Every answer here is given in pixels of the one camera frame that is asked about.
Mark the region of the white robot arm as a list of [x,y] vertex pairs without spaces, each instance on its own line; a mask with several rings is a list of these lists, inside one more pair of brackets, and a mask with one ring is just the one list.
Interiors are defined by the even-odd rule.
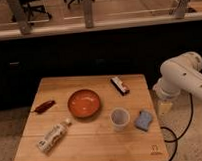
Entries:
[[186,52],[172,57],[160,66],[161,77],[153,86],[158,102],[158,114],[166,114],[182,90],[202,100],[202,57]]

